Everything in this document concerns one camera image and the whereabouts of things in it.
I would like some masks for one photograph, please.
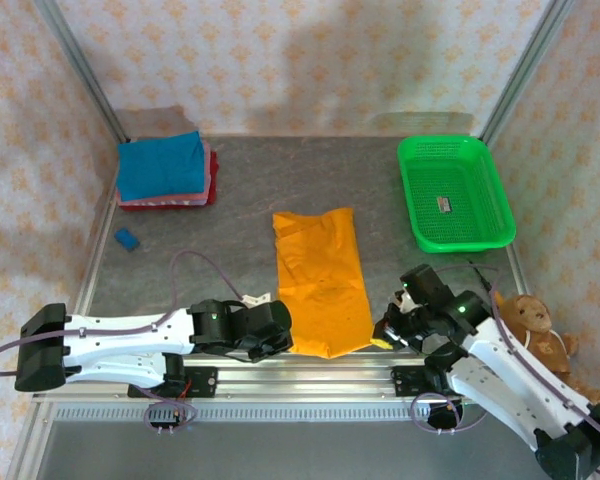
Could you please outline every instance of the patterned wallpaper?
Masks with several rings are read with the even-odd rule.
[[[478,135],[549,0],[59,3],[132,137]]]
[[[0,0],[0,345],[69,301],[113,178],[115,144],[30,0]],[[17,351],[0,357],[15,367]],[[29,403],[0,379],[0,479]]]
[[[600,387],[600,0],[576,2],[494,158],[532,288],[580,334],[574,362]]]

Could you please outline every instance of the blue object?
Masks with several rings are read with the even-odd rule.
[[[123,202],[204,192],[204,146],[198,132],[118,145],[116,186]]]
[[[118,230],[113,237],[128,251],[131,251],[140,245],[138,239],[126,228]]]

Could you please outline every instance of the green tray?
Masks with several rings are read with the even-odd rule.
[[[429,253],[509,245],[516,224],[487,146],[463,135],[410,137],[398,161],[411,226]]]

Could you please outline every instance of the label in basket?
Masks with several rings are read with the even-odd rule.
[[[438,197],[438,208],[440,209],[440,213],[451,213],[449,197]]]

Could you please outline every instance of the gray mat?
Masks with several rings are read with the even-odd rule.
[[[374,320],[399,288],[399,276],[421,263],[465,263],[470,257],[509,271],[504,250],[472,255],[430,255],[411,232],[396,160],[399,139],[387,138],[217,138],[218,200],[187,211],[125,213],[118,210],[107,241],[91,308],[92,315],[158,313],[169,305],[167,265],[182,248],[214,259],[243,293],[260,295],[277,287],[272,214],[318,215],[354,209],[355,228]],[[127,227],[140,240],[132,253],[113,238]],[[201,260],[178,269],[180,306],[231,292]],[[482,292],[471,271],[448,272],[456,292]],[[511,275],[503,281],[512,293]]]
[[[541,480],[533,453],[492,417],[455,436],[412,423],[201,423],[157,436],[141,423],[56,422],[39,480]]]

